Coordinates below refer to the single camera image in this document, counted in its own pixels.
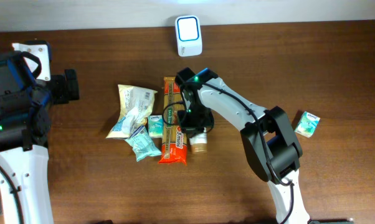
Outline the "orange spaghetti pasta pack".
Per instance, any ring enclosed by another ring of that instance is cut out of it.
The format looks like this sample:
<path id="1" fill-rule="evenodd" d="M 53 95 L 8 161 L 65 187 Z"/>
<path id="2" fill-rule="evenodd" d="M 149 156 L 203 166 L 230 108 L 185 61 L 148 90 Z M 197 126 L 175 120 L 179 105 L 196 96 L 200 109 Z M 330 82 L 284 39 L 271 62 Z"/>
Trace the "orange spaghetti pasta pack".
<path id="1" fill-rule="evenodd" d="M 187 137 L 178 124 L 178 111 L 184 105 L 174 77 L 164 77 L 163 137 L 159 164 L 186 164 Z"/>

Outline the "green Kleenex tissue pack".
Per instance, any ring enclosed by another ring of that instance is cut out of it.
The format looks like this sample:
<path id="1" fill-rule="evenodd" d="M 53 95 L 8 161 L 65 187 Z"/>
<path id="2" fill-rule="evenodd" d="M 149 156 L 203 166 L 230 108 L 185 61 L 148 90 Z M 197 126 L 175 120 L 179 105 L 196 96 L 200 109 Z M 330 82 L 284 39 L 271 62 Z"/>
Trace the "green Kleenex tissue pack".
<path id="1" fill-rule="evenodd" d="M 163 118 L 161 115 L 148 117 L 148 134 L 151 138 L 163 137 Z"/>

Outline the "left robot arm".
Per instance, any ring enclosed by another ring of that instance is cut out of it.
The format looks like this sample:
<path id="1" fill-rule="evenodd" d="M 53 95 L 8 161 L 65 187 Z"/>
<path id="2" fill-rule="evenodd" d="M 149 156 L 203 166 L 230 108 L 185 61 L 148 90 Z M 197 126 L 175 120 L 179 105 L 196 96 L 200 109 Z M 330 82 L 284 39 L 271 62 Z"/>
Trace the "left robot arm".
<path id="1" fill-rule="evenodd" d="M 39 80 L 40 59 L 0 53 L 0 213 L 6 223 L 53 223 L 48 186 L 54 105 L 78 100 L 76 71 Z"/>

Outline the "small teal snack bag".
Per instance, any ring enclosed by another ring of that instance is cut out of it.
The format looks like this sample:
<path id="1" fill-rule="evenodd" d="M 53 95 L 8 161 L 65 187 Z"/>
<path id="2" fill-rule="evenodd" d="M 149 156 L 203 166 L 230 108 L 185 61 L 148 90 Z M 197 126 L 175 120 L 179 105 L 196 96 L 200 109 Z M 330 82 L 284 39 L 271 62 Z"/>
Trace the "small teal snack bag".
<path id="1" fill-rule="evenodd" d="M 146 157 L 162 155 L 162 152 L 156 147 L 153 140 L 150 138 L 145 126 L 140 126 L 125 141 L 132 147 L 137 162 Z"/>

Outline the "white cream tube gold cap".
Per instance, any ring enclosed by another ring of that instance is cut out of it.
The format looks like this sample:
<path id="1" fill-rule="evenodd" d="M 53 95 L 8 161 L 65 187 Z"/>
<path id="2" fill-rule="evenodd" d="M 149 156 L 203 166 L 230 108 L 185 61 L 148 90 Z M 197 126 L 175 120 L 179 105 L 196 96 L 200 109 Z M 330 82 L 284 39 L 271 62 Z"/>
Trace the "white cream tube gold cap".
<path id="1" fill-rule="evenodd" d="M 204 132 L 197 134 L 189 138 L 189 143 L 193 154 L 198 154 L 202 152 L 207 152 L 207 133 L 206 128 Z"/>

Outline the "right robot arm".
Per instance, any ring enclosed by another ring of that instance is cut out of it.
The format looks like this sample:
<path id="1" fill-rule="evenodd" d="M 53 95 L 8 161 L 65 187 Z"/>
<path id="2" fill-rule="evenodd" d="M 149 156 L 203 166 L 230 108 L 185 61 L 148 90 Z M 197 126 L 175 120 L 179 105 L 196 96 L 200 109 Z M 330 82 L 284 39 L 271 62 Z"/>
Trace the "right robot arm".
<path id="1" fill-rule="evenodd" d="M 268 184 L 276 221 L 310 223 L 298 183 L 303 152 L 286 112 L 250 102 L 208 68 L 199 73 L 185 68 L 175 81 L 184 106 L 178 111 L 181 131 L 197 136 L 214 127 L 213 112 L 220 114 L 240 132 L 250 168 Z"/>

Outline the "cream white snack bag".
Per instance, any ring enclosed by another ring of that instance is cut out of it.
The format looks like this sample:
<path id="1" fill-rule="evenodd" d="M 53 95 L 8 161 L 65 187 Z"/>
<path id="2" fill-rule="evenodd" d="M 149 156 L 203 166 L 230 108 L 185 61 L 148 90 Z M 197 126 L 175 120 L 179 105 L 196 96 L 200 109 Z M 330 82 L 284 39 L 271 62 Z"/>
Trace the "cream white snack bag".
<path id="1" fill-rule="evenodd" d="M 147 123 L 152 114 L 156 90 L 148 88 L 118 85 L 120 97 L 120 116 L 111 128 L 107 139 L 128 139 L 138 128 Z"/>

